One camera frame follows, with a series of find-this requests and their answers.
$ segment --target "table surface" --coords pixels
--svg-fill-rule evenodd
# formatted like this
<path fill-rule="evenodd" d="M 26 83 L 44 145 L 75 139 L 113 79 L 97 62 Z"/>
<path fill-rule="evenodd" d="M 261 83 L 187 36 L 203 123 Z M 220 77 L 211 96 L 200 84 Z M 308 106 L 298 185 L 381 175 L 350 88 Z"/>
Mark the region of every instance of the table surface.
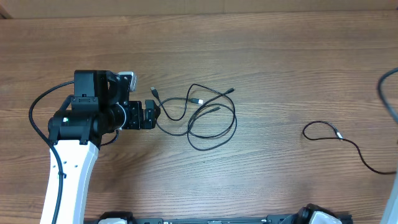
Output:
<path fill-rule="evenodd" d="M 371 166 L 396 168 L 398 127 L 376 83 L 398 66 L 397 21 L 396 11 L 0 21 L 1 222 L 38 223 L 42 212 L 50 157 L 29 124 L 30 104 L 72 80 L 74 70 L 95 69 L 135 71 L 131 100 L 153 99 L 151 86 L 163 99 L 185 96 L 192 83 L 235 87 L 238 129 L 208 152 L 158 128 L 121 131 L 99 152 L 87 218 L 111 210 L 136 217 L 263 217 L 315 203 L 348 212 L 355 223 L 379 223 L 394 176 L 369 171 L 347 142 L 312 142 L 300 132 L 310 121 L 330 121 Z M 398 77 L 391 77 L 385 91 L 398 106 L 396 85 Z M 213 96 L 195 90 L 193 97 Z M 67 86 L 37 105 L 34 119 L 46 134 L 47 121 L 71 93 Z M 183 102 L 167 108 L 178 116 Z M 198 120 L 195 131 L 228 125 L 231 115 L 216 113 Z M 162 114 L 159 122 L 182 132 L 187 119 L 172 123 Z M 333 136 L 320 125 L 308 132 Z M 205 147 L 221 140 L 193 142 Z"/>

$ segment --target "black wire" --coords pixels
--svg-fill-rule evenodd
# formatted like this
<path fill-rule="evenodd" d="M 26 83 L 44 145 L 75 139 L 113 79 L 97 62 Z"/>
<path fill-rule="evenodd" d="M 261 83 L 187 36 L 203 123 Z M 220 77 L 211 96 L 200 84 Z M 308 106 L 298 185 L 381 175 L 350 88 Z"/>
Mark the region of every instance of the black wire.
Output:
<path fill-rule="evenodd" d="M 186 96 L 185 98 L 182 98 L 182 97 L 173 97 L 173 98 L 168 98 L 168 99 L 166 99 L 166 100 L 164 100 L 164 101 L 161 101 L 160 98 L 157 97 L 157 100 L 159 101 L 159 107 L 162 107 L 162 109 L 163 109 L 164 113 L 166 114 L 166 116 L 167 116 L 169 119 L 171 119 L 172 121 L 180 121 L 180 120 L 185 116 L 185 114 L 186 114 L 186 112 L 187 112 L 188 97 L 189 97 L 190 91 L 191 91 L 191 89 L 192 89 L 193 86 L 199 86 L 199 87 L 202 87 L 202 88 L 207 89 L 207 90 L 209 90 L 209 91 L 212 91 L 213 93 L 216 93 L 217 96 L 215 96 L 215 97 L 213 97 L 212 99 L 210 99 L 210 100 L 204 102 L 204 104 L 202 104 L 202 105 L 192 114 L 191 118 L 188 120 L 187 130 L 186 130 L 184 133 L 180 133 L 180 134 L 170 133 L 170 132 L 166 131 L 164 128 L 162 128 L 162 127 L 159 125 L 159 123 L 158 123 L 157 121 L 156 121 L 156 125 L 157 125 L 157 126 L 159 127 L 159 129 L 162 130 L 164 133 L 169 134 L 169 135 L 171 135 L 171 136 L 184 136 L 184 135 L 187 135 L 187 139 L 188 139 L 189 144 L 190 144 L 194 149 L 196 149 L 196 150 L 198 150 L 198 151 L 209 151 L 209 150 L 215 149 L 215 148 L 217 148 L 217 147 L 220 147 L 220 146 L 226 144 L 229 140 L 232 139 L 232 137 L 233 137 L 234 134 L 235 134 L 236 128 L 237 128 L 237 126 L 238 126 L 238 120 L 237 120 L 236 114 L 235 114 L 235 104 L 233 103 L 233 101 L 232 101 L 232 99 L 231 99 L 230 97 L 226 96 L 227 94 L 233 92 L 234 89 L 229 89 L 229 90 L 228 90 L 227 92 L 225 92 L 225 93 L 220 93 L 220 92 L 218 92 L 218 91 L 216 91 L 216 90 L 213 90 L 213 89 L 211 89 L 211 88 L 208 88 L 208 87 L 206 87 L 206 86 L 203 86 L 203 85 L 199 85 L 199 84 L 195 84 L 195 83 L 194 83 L 194 84 L 192 84 L 192 85 L 190 86 L 190 88 L 188 89 L 188 91 L 187 91 L 187 96 Z M 210 102 L 215 101 L 215 100 L 217 100 L 217 99 L 220 98 L 220 97 L 225 97 L 225 98 L 231 103 L 232 108 L 230 108 L 229 106 L 226 106 L 226 105 L 224 105 L 224 104 L 221 104 L 221 103 L 209 104 Z M 166 112 L 166 109 L 164 108 L 164 103 L 166 103 L 166 102 L 168 102 L 168 101 L 171 101 L 171 100 L 185 100 L 184 112 L 183 112 L 183 114 L 181 115 L 181 117 L 178 118 L 178 119 L 173 119 L 173 118 L 171 118 L 171 117 L 169 116 L 169 114 Z M 212 110 L 202 112 L 204 109 L 210 108 L 210 107 L 212 107 L 212 106 L 219 106 L 219 107 L 224 107 L 224 108 L 229 109 L 230 112 L 231 112 L 232 115 L 233 115 L 231 124 L 230 124 L 224 131 L 222 131 L 222 132 L 220 132 L 220 133 L 218 133 L 218 134 L 211 135 L 211 136 L 201 136 L 201 135 L 199 135 L 199 134 L 193 133 L 193 132 L 192 132 L 193 124 L 195 123 L 195 121 L 196 121 L 197 119 L 201 118 L 202 116 L 204 116 L 204 115 L 206 115 L 206 114 L 209 114 L 209 113 L 212 113 L 212 112 L 215 112 L 216 110 L 218 110 L 218 108 L 213 108 Z M 209 147 L 209 148 L 206 148 L 206 149 L 200 149 L 200 148 L 194 146 L 194 145 L 192 144 L 191 140 L 190 140 L 190 136 L 189 136 L 189 135 L 192 135 L 192 136 L 197 137 L 197 138 L 202 138 L 202 139 L 211 139 L 211 138 L 217 138 L 217 137 L 223 136 L 224 134 L 228 133 L 228 132 L 231 130 L 233 124 L 235 124 L 235 127 L 234 127 L 234 131 L 232 132 L 231 136 L 230 136 L 227 140 L 223 141 L 223 142 L 220 143 L 220 144 L 217 144 L 216 146 Z"/>
<path fill-rule="evenodd" d="M 101 146 L 107 146 L 108 144 L 112 144 L 112 143 L 116 142 L 116 140 L 118 140 L 118 137 L 119 137 L 119 130 L 116 129 L 115 131 L 116 131 L 116 134 L 115 134 L 115 136 L 112 138 L 112 140 L 108 141 L 107 143 L 101 144 Z"/>
<path fill-rule="evenodd" d="M 315 123 L 323 123 L 323 124 L 329 125 L 331 128 L 333 128 L 333 130 L 334 130 L 334 132 L 335 132 L 335 134 L 336 134 L 337 136 L 338 136 L 337 133 L 340 133 L 340 132 L 337 130 L 337 128 L 336 128 L 334 125 L 332 125 L 331 123 L 329 123 L 329 122 L 326 122 L 326 121 L 312 121 L 312 122 L 308 123 L 308 124 L 303 128 L 302 133 L 303 133 L 303 136 L 304 136 L 306 139 L 311 140 L 311 141 L 327 140 L 327 139 L 337 139 L 337 140 L 340 140 L 340 141 L 349 142 L 349 143 L 351 143 L 352 145 L 355 146 L 356 150 L 358 151 L 359 158 L 361 158 L 362 163 L 363 163 L 369 170 L 371 170 L 371 171 L 373 171 L 373 172 L 375 172 L 375 173 L 377 173 L 377 174 L 382 174 L 382 175 L 389 175 L 389 174 L 396 174 L 396 173 L 397 173 L 396 171 L 392 171 L 392 172 L 381 172 L 381 171 L 378 171 L 378 170 L 376 170 L 376 169 L 373 169 L 371 166 L 368 165 L 368 163 L 365 162 L 365 160 L 364 160 L 364 158 L 363 158 L 363 156 L 362 156 L 361 150 L 359 149 L 358 145 L 355 144 L 355 142 L 353 142 L 353 141 L 351 141 L 351 140 L 349 140 L 349 139 L 339 138 L 339 137 L 337 137 L 337 138 L 333 138 L 333 137 L 328 137 L 328 138 L 310 138 L 310 137 L 308 137 L 308 136 L 305 134 L 305 130 L 306 130 L 310 125 L 315 124 Z"/>
<path fill-rule="evenodd" d="M 390 113 L 390 115 L 392 116 L 392 118 L 394 119 L 394 121 L 398 124 L 398 114 L 397 114 L 397 112 L 393 109 L 393 107 L 390 105 L 390 103 L 388 103 L 388 101 L 387 101 L 387 99 L 386 99 L 386 97 L 384 96 L 384 93 L 383 93 L 383 91 L 382 91 L 382 84 L 383 84 L 384 80 L 385 80 L 387 77 L 389 77 L 390 75 L 392 75 L 392 74 L 394 74 L 394 73 L 396 73 L 396 72 L 398 72 L 398 68 L 394 68 L 394 69 L 392 69 L 391 71 L 388 71 L 387 73 L 385 73 L 385 74 L 379 79 L 379 81 L 378 81 L 378 83 L 377 83 L 377 93 L 378 93 L 378 95 L 379 95 L 379 97 L 380 97 L 380 100 L 383 102 L 383 105 L 386 107 L 386 109 L 388 110 L 388 112 Z M 397 173 L 396 171 L 381 172 L 381 171 L 378 171 L 378 170 L 373 169 L 371 166 L 369 166 L 369 165 L 365 162 L 365 160 L 364 160 L 364 158 L 363 158 L 363 156 L 362 156 L 362 154 L 361 154 L 361 150 L 359 149 L 358 145 L 355 144 L 355 142 L 353 142 L 353 141 L 351 141 L 351 140 L 348 140 L 348 139 L 345 139 L 345 138 L 316 138 L 316 139 L 313 139 L 313 138 L 308 137 L 308 136 L 305 134 L 305 130 L 306 130 L 311 124 L 315 124 L 315 123 L 327 124 L 327 125 L 329 125 L 331 128 L 333 128 L 333 130 L 334 130 L 334 132 L 335 132 L 335 134 L 336 134 L 337 136 L 340 134 L 339 131 L 337 130 L 337 128 L 336 128 L 334 125 L 332 125 L 331 123 L 329 123 L 329 122 L 326 122 L 326 121 L 312 121 L 312 122 L 308 123 L 308 124 L 303 128 L 303 131 L 302 131 L 304 137 L 307 138 L 308 140 L 317 141 L 317 140 L 326 140 L 326 139 L 337 139 L 337 140 L 349 142 L 349 143 L 351 143 L 352 145 L 355 146 L 356 150 L 358 151 L 359 157 L 361 158 L 362 163 L 363 163 L 369 170 L 371 170 L 371 171 L 373 171 L 373 172 L 375 172 L 375 173 L 377 173 L 377 174 L 383 174 L 383 175 L 389 175 L 389 174 L 396 174 L 396 173 Z"/>
<path fill-rule="evenodd" d="M 392 118 L 394 119 L 394 121 L 396 121 L 396 123 L 398 124 L 398 114 L 397 112 L 393 109 L 393 107 L 388 103 L 386 97 L 384 96 L 384 93 L 382 91 L 382 84 L 384 82 L 384 80 L 389 77 L 390 75 L 394 74 L 398 72 L 398 68 L 394 68 L 393 70 L 385 73 L 380 79 L 379 82 L 377 83 L 377 93 L 379 94 L 380 100 L 383 102 L 384 106 L 386 107 L 386 109 L 388 110 L 388 112 L 391 114 Z"/>
<path fill-rule="evenodd" d="M 62 83 L 60 85 L 57 85 L 47 91 L 45 91 L 44 93 L 42 93 L 39 97 L 36 98 L 36 100 L 33 101 L 32 105 L 29 108 L 29 121 L 30 124 L 32 125 L 33 129 L 35 129 L 35 131 L 37 132 L 37 134 L 39 134 L 39 136 L 45 141 L 45 143 L 47 143 L 47 145 L 50 147 L 52 153 L 54 154 L 55 160 L 57 161 L 58 164 L 58 174 L 59 174 L 59 184 L 58 184 L 58 195 L 57 195 L 57 202 L 55 204 L 55 211 L 54 211 L 54 215 L 52 218 L 52 224 L 56 224 L 57 223 L 57 218 L 58 218 L 58 213 L 60 211 L 60 205 L 61 205 L 61 198 L 62 198 L 62 187 L 63 187 L 63 169 L 62 169 L 62 163 L 61 163 L 61 158 L 58 155 L 57 150 L 55 150 L 54 146 L 51 144 L 50 140 L 45 137 L 45 135 L 43 134 L 43 132 L 37 127 L 37 125 L 35 124 L 34 120 L 33 120 L 33 109 L 35 107 L 35 105 L 37 104 L 37 102 L 39 102 L 45 95 L 51 93 L 52 91 L 61 88 L 63 86 L 69 85 L 74 83 L 74 81 L 69 81 L 66 83 Z"/>

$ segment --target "usb connector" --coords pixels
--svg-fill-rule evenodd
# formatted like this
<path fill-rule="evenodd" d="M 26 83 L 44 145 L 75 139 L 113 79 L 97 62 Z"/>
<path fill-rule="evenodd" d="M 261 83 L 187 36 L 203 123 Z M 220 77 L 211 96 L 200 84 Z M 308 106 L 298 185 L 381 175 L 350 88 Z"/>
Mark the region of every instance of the usb connector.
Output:
<path fill-rule="evenodd" d="M 337 137 L 339 138 L 339 139 L 343 139 L 343 135 L 341 135 L 341 133 L 340 132 L 336 132 L 336 135 L 337 135 Z"/>
<path fill-rule="evenodd" d="M 216 108 L 213 108 L 213 109 L 209 110 L 209 113 L 214 112 L 214 111 L 218 111 L 219 109 L 221 109 L 221 107 L 217 106 Z"/>
<path fill-rule="evenodd" d="M 160 100 L 159 99 L 159 93 L 157 92 L 157 90 L 155 89 L 155 87 L 151 87 L 150 91 L 152 92 L 152 95 L 156 98 L 156 100 Z"/>
<path fill-rule="evenodd" d="M 188 101 L 191 103 L 196 103 L 196 104 L 201 104 L 201 105 L 203 104 L 203 100 L 201 100 L 201 99 L 189 98 Z"/>

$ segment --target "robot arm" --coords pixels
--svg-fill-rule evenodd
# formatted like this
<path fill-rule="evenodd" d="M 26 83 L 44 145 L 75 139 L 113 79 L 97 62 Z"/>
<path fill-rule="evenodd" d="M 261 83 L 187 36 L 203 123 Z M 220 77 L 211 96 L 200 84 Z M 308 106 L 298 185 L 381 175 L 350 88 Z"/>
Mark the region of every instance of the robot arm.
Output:
<path fill-rule="evenodd" d="M 88 184 L 102 135 L 116 129 L 152 129 L 160 115 L 153 100 L 129 101 L 133 72 L 75 71 L 75 92 L 49 121 L 49 141 L 62 160 L 62 199 L 57 223 L 83 223 Z M 58 195 L 58 167 L 50 151 L 50 177 L 40 223 L 51 223 Z"/>

